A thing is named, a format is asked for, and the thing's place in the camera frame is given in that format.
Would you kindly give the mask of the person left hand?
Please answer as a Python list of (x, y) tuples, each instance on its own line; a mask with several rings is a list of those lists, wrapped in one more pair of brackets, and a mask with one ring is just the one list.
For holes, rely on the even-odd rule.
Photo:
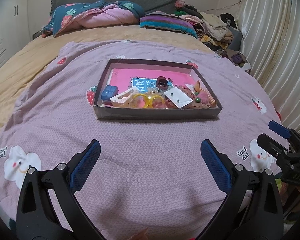
[(148, 228), (143, 229), (139, 233), (134, 234), (129, 240), (148, 240)]

